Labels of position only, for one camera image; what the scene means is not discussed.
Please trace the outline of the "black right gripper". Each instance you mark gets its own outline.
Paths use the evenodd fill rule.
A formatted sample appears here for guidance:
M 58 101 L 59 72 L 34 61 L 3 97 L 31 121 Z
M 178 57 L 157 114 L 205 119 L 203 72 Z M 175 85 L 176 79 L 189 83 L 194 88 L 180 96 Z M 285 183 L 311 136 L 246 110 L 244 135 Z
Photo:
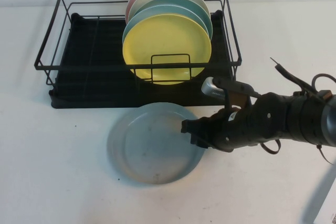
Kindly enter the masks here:
M 191 144 L 200 148 L 212 146 L 219 151 L 232 152 L 236 148 L 254 146 L 248 129 L 248 112 L 250 109 L 221 109 L 209 120 L 184 120 L 181 132 L 192 133 Z

